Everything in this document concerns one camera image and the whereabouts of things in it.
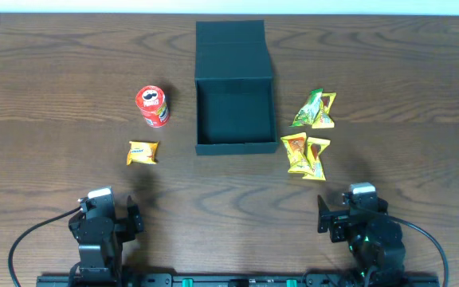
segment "pringles logo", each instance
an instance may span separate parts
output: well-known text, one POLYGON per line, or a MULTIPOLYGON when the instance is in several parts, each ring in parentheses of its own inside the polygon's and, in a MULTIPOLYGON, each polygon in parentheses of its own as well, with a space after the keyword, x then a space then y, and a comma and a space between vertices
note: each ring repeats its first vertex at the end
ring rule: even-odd
POLYGON ((159 98, 157 97, 157 91, 155 90, 146 90, 143 93, 143 105, 149 107, 152 105, 159 104, 159 98))

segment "snack packet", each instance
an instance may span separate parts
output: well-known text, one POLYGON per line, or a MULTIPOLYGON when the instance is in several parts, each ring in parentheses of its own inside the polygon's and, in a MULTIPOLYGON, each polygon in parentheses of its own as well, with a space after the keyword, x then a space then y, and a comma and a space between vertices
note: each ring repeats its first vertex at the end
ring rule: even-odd
POLYGON ((131 150, 128 151, 127 165, 132 162, 157 164, 155 162, 155 151, 159 143, 129 142, 131 150))
POLYGON ((309 167, 309 162, 304 156, 306 133, 301 132, 291 136, 283 136, 280 139, 283 141, 284 147, 286 147, 286 153, 290 160, 288 173, 313 175, 312 169, 309 167))
POLYGON ((330 140, 308 138, 308 162, 311 173, 306 173, 302 179, 325 180, 320 154, 329 144, 331 144, 330 140))
POLYGON ((322 93, 320 98, 320 111, 316 115, 315 122, 311 128, 333 128, 334 121, 328 116, 332 103, 335 99, 335 92, 322 93))
POLYGON ((320 98, 322 97, 322 88, 311 91, 311 94, 306 100, 304 106, 300 108, 300 111, 296 114, 293 119, 291 127, 299 127, 305 124, 314 124, 316 115, 320 110, 320 98))

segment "red can lid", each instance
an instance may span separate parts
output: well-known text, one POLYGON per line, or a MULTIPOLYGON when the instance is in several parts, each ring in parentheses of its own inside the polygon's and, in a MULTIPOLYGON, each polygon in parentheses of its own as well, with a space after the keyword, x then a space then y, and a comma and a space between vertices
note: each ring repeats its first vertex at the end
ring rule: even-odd
POLYGON ((135 97, 135 104, 138 108, 147 111, 154 112, 164 102, 164 92, 159 87, 146 86, 142 88, 135 97))

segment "white wall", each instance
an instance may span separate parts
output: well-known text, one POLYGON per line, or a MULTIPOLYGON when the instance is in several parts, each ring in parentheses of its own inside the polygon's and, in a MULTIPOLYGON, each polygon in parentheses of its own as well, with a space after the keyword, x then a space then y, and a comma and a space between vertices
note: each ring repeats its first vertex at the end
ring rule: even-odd
POLYGON ((459 0, 0 0, 0 12, 459 15, 459 0))

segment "box lid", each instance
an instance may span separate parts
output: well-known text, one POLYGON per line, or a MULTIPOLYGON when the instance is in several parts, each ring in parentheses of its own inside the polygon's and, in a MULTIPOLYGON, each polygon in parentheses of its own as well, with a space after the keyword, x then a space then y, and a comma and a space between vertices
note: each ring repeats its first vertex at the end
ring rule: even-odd
POLYGON ((262 20, 196 23, 197 81, 272 76, 262 20))

